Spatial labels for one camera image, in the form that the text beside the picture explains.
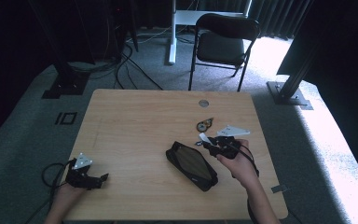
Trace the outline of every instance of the black mesh pouch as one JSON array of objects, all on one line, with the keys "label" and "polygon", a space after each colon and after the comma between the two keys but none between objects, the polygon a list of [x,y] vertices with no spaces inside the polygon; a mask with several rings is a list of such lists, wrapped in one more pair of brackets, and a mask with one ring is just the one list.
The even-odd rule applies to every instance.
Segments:
[{"label": "black mesh pouch", "polygon": [[174,142],[166,152],[167,159],[202,191],[217,184],[217,173],[194,148]]}]

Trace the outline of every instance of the white desk frame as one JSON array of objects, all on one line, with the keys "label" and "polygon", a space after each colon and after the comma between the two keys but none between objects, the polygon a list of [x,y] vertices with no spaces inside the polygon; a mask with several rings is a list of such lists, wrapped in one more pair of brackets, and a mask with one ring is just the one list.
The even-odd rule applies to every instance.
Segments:
[{"label": "white desk frame", "polygon": [[176,25],[196,25],[197,20],[206,13],[216,13],[225,16],[242,17],[246,16],[252,1],[247,1],[244,13],[239,12],[217,12],[217,11],[189,11],[176,10],[176,0],[172,0],[172,37],[170,48],[170,64],[175,64],[176,60]]}]

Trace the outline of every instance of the chair backrest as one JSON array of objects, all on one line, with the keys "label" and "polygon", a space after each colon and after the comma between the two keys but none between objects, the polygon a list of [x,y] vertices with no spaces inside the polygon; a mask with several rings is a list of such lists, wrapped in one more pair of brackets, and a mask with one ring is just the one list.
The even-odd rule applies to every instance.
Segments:
[{"label": "chair backrest", "polygon": [[200,28],[210,30],[218,35],[255,41],[260,35],[257,21],[246,17],[223,16],[215,13],[202,15],[196,23],[197,32]]}]

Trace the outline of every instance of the table top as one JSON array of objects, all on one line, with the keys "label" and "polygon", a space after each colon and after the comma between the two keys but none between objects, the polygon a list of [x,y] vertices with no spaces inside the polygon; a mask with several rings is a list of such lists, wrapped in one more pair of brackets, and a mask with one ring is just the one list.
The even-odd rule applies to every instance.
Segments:
[{"label": "table top", "polygon": [[[200,100],[208,101],[207,107]],[[68,220],[250,219],[245,189],[199,141],[198,122],[213,118],[205,133],[227,125],[249,129],[260,181],[278,218],[287,216],[252,97],[245,92],[97,90],[89,102],[70,160],[93,160],[88,175],[109,173],[101,189],[88,191]],[[202,153],[219,182],[203,192],[166,158],[173,142]]]}]

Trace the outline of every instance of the hand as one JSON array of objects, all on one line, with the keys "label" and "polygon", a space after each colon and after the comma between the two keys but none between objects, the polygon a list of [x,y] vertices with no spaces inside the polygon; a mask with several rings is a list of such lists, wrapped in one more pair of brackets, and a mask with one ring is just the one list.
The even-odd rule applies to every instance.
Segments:
[{"label": "hand", "polygon": [[[248,140],[237,139],[237,141],[241,143],[240,150],[252,158],[251,153],[245,148],[249,148]],[[246,189],[258,181],[254,166],[240,153],[238,153],[233,160],[227,159],[220,154],[217,155],[216,158],[228,168],[231,174],[237,178]]]},{"label": "hand", "polygon": [[70,184],[60,186],[55,195],[53,205],[48,212],[45,224],[61,223],[85,191],[86,189],[74,188]]}]

